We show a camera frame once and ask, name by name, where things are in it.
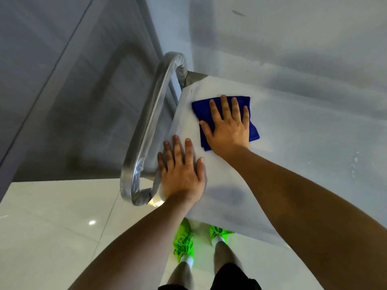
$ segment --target foot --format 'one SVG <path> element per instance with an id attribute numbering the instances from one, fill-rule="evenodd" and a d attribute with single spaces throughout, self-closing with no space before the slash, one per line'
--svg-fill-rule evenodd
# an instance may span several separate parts
<path id="1" fill-rule="evenodd" d="M 234 234 L 234 232 L 210 225 L 210 238 L 213 247 L 215 247 L 216 243 L 219 241 L 223 241 L 227 244 L 227 237 L 230 234 Z"/>
<path id="2" fill-rule="evenodd" d="M 179 263 L 181 258 L 187 259 L 187 256 L 194 257 L 194 246 L 192 242 L 192 230 L 190 223 L 186 218 L 181 222 L 179 229 L 177 230 L 175 240 L 173 241 L 173 254 L 177 257 Z"/>

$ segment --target shorts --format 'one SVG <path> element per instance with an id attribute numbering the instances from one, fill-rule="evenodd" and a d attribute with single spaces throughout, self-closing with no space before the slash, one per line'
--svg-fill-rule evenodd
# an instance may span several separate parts
<path id="1" fill-rule="evenodd" d="M 216 273 L 210 290 L 225 289 L 262 290 L 258 282 L 249 279 L 244 272 L 233 263 L 225 264 Z M 163 285 L 158 290 L 187 290 L 180 285 Z"/>

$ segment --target plastic-wrapped handle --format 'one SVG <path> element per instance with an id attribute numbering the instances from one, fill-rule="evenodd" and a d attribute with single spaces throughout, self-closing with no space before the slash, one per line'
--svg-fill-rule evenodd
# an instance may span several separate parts
<path id="1" fill-rule="evenodd" d="M 140 174 L 151 146 L 168 83 L 173 72 L 182 87 L 187 76 L 187 62 L 182 53 L 168 52 L 159 63 L 152 89 L 149 93 L 121 170 L 120 188 L 123 199 L 132 200 L 136 206 L 147 204 L 153 197 L 152 188 L 140 190 Z"/>

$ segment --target hand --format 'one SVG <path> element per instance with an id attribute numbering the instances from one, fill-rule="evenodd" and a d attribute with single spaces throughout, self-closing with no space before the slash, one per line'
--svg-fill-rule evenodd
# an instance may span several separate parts
<path id="1" fill-rule="evenodd" d="M 220 97 L 222 103 L 223 120 L 214 100 L 210 100 L 210 110 L 215 123 L 215 131 L 212 133 L 210 126 L 205 121 L 200 121 L 207 142 L 215 154 L 225 159 L 234 153 L 235 148 L 249 148 L 249 109 L 243 107 L 243 119 L 241 119 L 239 105 L 236 98 L 231 99 L 233 112 L 231 114 L 227 97 Z"/>
<path id="2" fill-rule="evenodd" d="M 185 140 L 185 163 L 181 155 L 180 140 L 177 135 L 173 136 L 172 156 L 171 146 L 164 142 L 164 154 L 166 165 L 161 153 L 158 153 L 157 160 L 161 171 L 161 182 L 166 199 L 171 196 L 182 196 L 193 205 L 200 199 L 204 191 L 204 158 L 197 160 L 196 173 L 194 169 L 194 153 L 191 139 Z"/>

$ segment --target tile floor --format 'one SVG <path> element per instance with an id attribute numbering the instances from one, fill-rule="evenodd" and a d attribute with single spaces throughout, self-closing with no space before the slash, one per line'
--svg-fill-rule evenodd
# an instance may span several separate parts
<path id="1" fill-rule="evenodd" d="M 143 188 L 151 184 L 142 181 Z M 66 290 L 111 241 L 152 209 L 124 202 L 119 179 L 13 183 L 0 203 L 0 289 Z M 195 289 L 209 289 L 214 250 L 208 225 L 191 224 Z M 229 245 L 264 290 L 322 289 L 291 249 L 239 234 Z M 176 265 L 171 249 L 161 285 Z"/>

